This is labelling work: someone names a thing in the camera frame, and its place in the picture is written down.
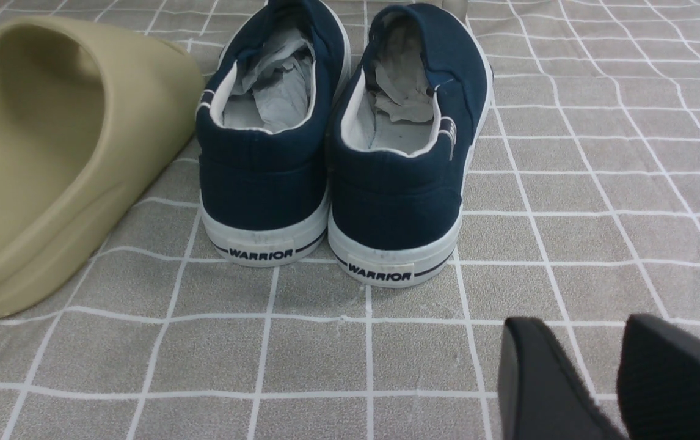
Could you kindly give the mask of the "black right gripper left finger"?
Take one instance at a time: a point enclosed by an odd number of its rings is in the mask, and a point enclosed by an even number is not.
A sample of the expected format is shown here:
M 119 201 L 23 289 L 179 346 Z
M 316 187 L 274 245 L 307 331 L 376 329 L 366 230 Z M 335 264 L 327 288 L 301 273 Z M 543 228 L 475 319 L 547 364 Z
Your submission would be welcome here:
M 624 439 L 540 318 L 503 326 L 497 393 L 504 439 Z

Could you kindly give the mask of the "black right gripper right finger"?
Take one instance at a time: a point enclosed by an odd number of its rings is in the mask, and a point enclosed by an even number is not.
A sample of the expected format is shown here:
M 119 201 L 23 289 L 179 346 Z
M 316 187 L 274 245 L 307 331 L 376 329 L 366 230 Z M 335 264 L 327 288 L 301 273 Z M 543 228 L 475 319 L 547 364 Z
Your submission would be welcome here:
M 630 438 L 700 439 L 700 339 L 654 315 L 630 315 L 616 395 Z

